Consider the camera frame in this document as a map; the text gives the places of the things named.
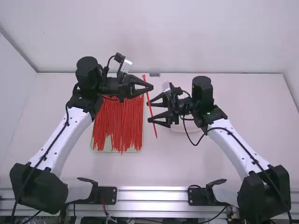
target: red cable tie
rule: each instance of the red cable tie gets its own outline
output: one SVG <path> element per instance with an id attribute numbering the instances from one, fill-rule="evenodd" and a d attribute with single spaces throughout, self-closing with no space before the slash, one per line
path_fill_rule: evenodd
<path id="1" fill-rule="evenodd" d="M 146 79 L 145 79 L 146 76 L 142 75 L 142 77 L 143 77 L 143 80 L 146 82 Z M 149 103 L 149 112 L 150 112 L 150 115 L 153 116 L 153 111 L 151 110 L 151 105 L 150 105 L 149 92 L 146 93 L 146 97 L 147 97 L 148 103 Z M 157 134 L 157 130 L 156 130 L 156 125 L 154 123 L 153 123 L 153 127 L 154 127 L 156 138 L 158 138 L 158 134 Z"/>

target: white wall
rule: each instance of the white wall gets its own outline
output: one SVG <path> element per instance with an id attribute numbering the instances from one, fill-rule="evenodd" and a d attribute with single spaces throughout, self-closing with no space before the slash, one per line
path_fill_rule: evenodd
<path id="1" fill-rule="evenodd" d="M 8 151 L 36 72 L 0 33 L 0 165 Z"/>
<path id="2" fill-rule="evenodd" d="M 0 26 L 42 72 L 119 51 L 133 72 L 282 72 L 299 106 L 298 0 L 2 0 Z"/>

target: white table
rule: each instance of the white table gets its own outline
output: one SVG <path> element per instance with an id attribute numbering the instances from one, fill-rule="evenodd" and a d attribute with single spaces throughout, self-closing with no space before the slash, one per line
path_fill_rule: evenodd
<path id="1" fill-rule="evenodd" d="M 153 98 L 169 80 L 191 92 L 192 78 L 198 74 L 161 74 L 149 77 Z M 291 187 L 299 186 L 296 172 L 299 114 L 281 74 L 201 74 L 212 79 L 215 103 L 228 115 L 239 134 L 272 165 L 283 165 L 291 177 Z M 64 105 L 76 83 L 74 74 L 51 73 L 36 77 L 13 142 L 2 162 L 0 186 L 10 188 L 10 168 L 26 163 L 50 136 L 64 114 Z M 155 108 L 154 114 L 164 109 Z M 145 108 L 145 119 L 150 116 Z M 78 140 L 62 172 L 62 179 L 79 176 L 100 185 L 113 186 L 189 186 L 226 178 L 239 189 L 240 178 L 221 149 L 208 137 L 193 147 L 184 133 L 145 121 L 144 144 L 138 153 L 94 152 L 90 149 L 93 127 Z M 198 140 L 202 132 L 191 134 Z"/>

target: black cable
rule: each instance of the black cable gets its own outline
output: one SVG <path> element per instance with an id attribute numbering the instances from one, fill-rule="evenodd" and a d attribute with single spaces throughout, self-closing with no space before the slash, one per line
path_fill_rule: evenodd
<path id="1" fill-rule="evenodd" d="M 208 223 L 208 222 L 211 222 L 212 220 L 216 219 L 219 215 L 222 214 L 222 212 L 226 209 L 227 206 L 225 206 L 216 216 L 214 216 L 213 218 L 209 219 L 209 220 L 206 220 L 206 221 L 203 221 L 203 222 L 200 222 L 198 224 L 203 224 L 203 223 Z"/>
<path id="2" fill-rule="evenodd" d="M 76 217 L 76 204 L 74 203 L 74 217 Z"/>
<path id="3" fill-rule="evenodd" d="M 188 95 L 188 97 L 191 97 L 190 93 L 188 93 L 187 91 L 185 90 L 182 90 L 184 93 L 186 93 Z"/>
<path id="4" fill-rule="evenodd" d="M 140 220 L 150 221 L 150 222 L 154 222 L 154 223 L 162 223 L 161 221 L 147 219 L 147 218 L 133 218 L 133 219 L 140 219 Z"/>
<path id="5" fill-rule="evenodd" d="M 129 224 L 134 218 L 129 219 L 129 221 L 127 221 L 126 223 L 123 224 Z"/>
<path id="6" fill-rule="evenodd" d="M 19 191 L 19 195 L 16 197 L 15 202 L 14 202 L 14 207 L 11 213 L 11 223 L 14 223 L 14 214 L 15 214 L 15 210 L 17 207 L 17 204 L 23 194 L 23 190 L 25 189 L 25 187 L 27 186 L 31 176 L 33 175 L 34 171 L 36 170 L 36 168 L 41 164 L 41 162 L 46 158 L 47 154 L 49 153 L 50 149 L 53 147 L 54 143 L 57 141 L 57 139 L 59 138 L 59 136 L 62 134 L 62 132 L 65 130 L 65 128 L 69 125 L 69 112 L 68 112 L 68 107 L 67 104 L 65 104 L 65 111 L 66 111 L 66 121 L 64 123 L 63 128 L 60 130 L 60 132 L 58 133 L 58 135 L 55 137 L 55 139 L 52 141 L 52 143 L 49 145 L 47 151 L 41 156 L 40 160 L 37 162 L 37 164 L 33 167 L 33 169 L 30 171 L 30 173 L 28 174 L 26 180 L 24 181 L 24 183 L 21 185 L 21 189 Z"/>
<path id="7" fill-rule="evenodd" d="M 112 55 L 112 56 L 108 59 L 108 63 L 107 63 L 107 66 L 106 66 L 107 68 L 109 68 L 110 61 L 111 61 L 111 59 L 114 58 L 114 57 L 115 57 L 115 55 Z"/>
<path id="8" fill-rule="evenodd" d="M 189 188 L 191 188 L 191 187 L 197 187 L 197 188 L 201 188 L 201 186 L 199 186 L 199 185 L 196 185 L 196 184 L 193 184 L 193 185 L 190 185 L 190 186 L 188 187 L 188 190 L 189 190 Z"/>
<path id="9" fill-rule="evenodd" d="M 269 221 L 270 221 L 272 224 L 276 224 L 272 219 L 269 219 Z"/>
<path id="10" fill-rule="evenodd" d="M 22 224 L 28 223 L 30 222 L 32 219 L 34 219 L 39 213 L 41 213 L 42 211 L 38 211 L 37 213 L 35 213 L 33 216 L 31 216 L 28 220 L 26 220 L 25 222 L 23 222 Z"/>
<path id="11" fill-rule="evenodd" d="M 111 100 L 111 101 L 118 101 L 118 99 L 111 99 L 111 98 L 108 98 L 108 97 L 104 97 L 103 95 L 101 95 L 104 99 L 107 99 L 107 100 Z"/>
<path id="12" fill-rule="evenodd" d="M 186 126 L 185 126 L 185 121 L 184 121 L 184 120 L 183 120 L 183 125 L 184 125 L 184 130 L 185 130 L 185 132 L 186 132 L 186 135 L 187 135 L 189 141 L 191 142 L 192 145 L 197 146 L 197 145 L 200 143 L 200 141 L 202 140 L 202 138 L 205 136 L 205 134 L 203 134 L 203 135 L 200 137 L 200 139 L 199 139 L 199 141 L 197 142 L 197 144 L 194 144 L 194 143 L 191 141 L 191 139 L 190 139 L 190 137 L 189 137 L 189 135 L 188 135 L 188 132 L 187 132 L 187 130 L 186 130 Z M 244 146 L 244 145 L 237 139 L 237 137 L 235 137 L 235 135 L 234 135 L 231 131 L 227 130 L 226 128 L 223 128 L 223 127 L 212 127 L 212 128 L 210 128 L 209 130 L 207 130 L 207 133 L 208 133 L 209 131 L 211 131 L 211 130 L 215 130 L 215 129 L 220 129 L 220 130 L 226 131 L 229 135 L 231 135 L 231 136 L 236 140 L 236 142 L 238 142 L 239 145 L 244 149 L 244 151 L 250 156 L 250 158 L 253 160 L 254 164 L 256 164 L 256 165 L 260 168 L 260 170 L 262 171 L 262 173 L 264 174 L 264 176 L 267 178 L 267 180 L 269 181 L 269 183 L 271 184 L 271 186 L 274 188 L 275 192 L 277 193 L 277 195 L 278 195 L 278 197 L 279 197 L 279 199 L 280 199 L 280 201 L 281 201 L 281 204 L 284 206 L 284 208 L 285 208 L 285 210 L 286 210 L 286 213 L 287 213 L 287 215 L 288 215 L 290 224 L 292 224 L 292 216 L 291 216 L 291 213 L 290 213 L 289 211 L 287 211 L 287 210 L 288 210 L 288 207 L 287 207 L 287 205 L 285 204 L 285 202 L 284 202 L 284 200 L 283 200 L 283 198 L 282 198 L 282 196 L 281 196 L 281 194 L 280 194 L 278 188 L 276 187 L 276 185 L 275 185 L 275 183 L 273 182 L 273 180 L 269 177 L 269 175 L 267 174 L 267 172 L 263 169 L 263 167 L 262 167 L 262 166 L 259 164 L 259 162 L 256 160 L 256 158 L 253 157 L 253 155 L 252 155 L 252 154 L 247 150 L 247 148 L 246 148 L 246 147 L 245 147 L 245 146 Z"/>
<path id="13" fill-rule="evenodd" d="M 182 118 L 182 115 L 179 116 L 182 120 L 194 120 L 194 118 Z"/>
<path id="14" fill-rule="evenodd" d="M 200 141 L 202 140 L 202 138 L 205 136 L 205 134 L 203 134 L 203 135 L 200 137 L 200 139 L 198 140 L 198 142 L 195 144 L 195 143 L 192 142 L 192 140 L 190 139 L 189 134 L 188 134 L 188 132 L 187 132 L 186 125 L 185 125 L 185 115 L 183 116 L 183 125 L 184 125 L 185 133 L 186 133 L 186 135 L 187 135 L 189 141 L 191 142 L 191 144 L 192 144 L 193 146 L 198 146 L 198 144 L 200 143 Z"/>

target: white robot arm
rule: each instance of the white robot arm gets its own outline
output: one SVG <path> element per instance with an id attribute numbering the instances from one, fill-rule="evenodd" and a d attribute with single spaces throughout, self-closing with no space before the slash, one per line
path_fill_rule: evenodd
<path id="1" fill-rule="evenodd" d="M 109 62 L 113 57 L 120 67 L 117 77 L 107 77 Z M 68 184 L 59 177 L 77 140 L 100 111 L 105 96 L 117 96 L 122 103 L 125 98 L 134 98 L 153 90 L 153 85 L 128 74 L 131 64 L 119 53 L 110 57 L 104 68 L 89 56 L 77 62 L 78 83 L 65 105 L 66 114 L 60 124 L 26 165 L 16 163 L 10 170 L 16 198 L 12 217 L 17 203 L 56 214 L 69 202 L 80 200 L 81 203 L 98 203 L 101 200 L 98 196 L 103 187 L 100 189 L 97 182 L 78 178 L 75 184 Z M 144 88 L 136 89 L 135 85 Z"/>
<path id="2" fill-rule="evenodd" d="M 208 135 L 224 151 L 242 180 L 238 192 L 224 189 L 221 184 L 226 181 L 225 179 L 213 181 L 207 184 L 206 188 L 198 185 L 190 186 L 188 201 L 191 206 L 206 205 L 206 203 L 231 204 L 238 207 L 241 216 L 251 223 L 260 223 L 290 211 L 288 172 L 281 165 L 271 166 L 255 152 L 234 129 L 227 115 L 214 105 L 210 78 L 195 77 L 192 80 L 192 95 L 181 90 L 180 87 L 174 87 L 172 83 L 165 83 L 162 87 L 163 92 L 150 103 L 151 106 L 165 107 L 168 110 L 148 118 L 148 122 L 170 128 L 173 123 L 177 125 L 181 118 L 185 128 L 185 115 L 191 114 L 194 123 L 203 130 L 204 135 Z M 178 96 L 183 92 L 188 94 L 188 97 L 179 99 Z M 159 99 L 162 99 L 162 102 L 155 103 Z M 191 143 L 194 146 L 199 144 L 199 142 Z"/>

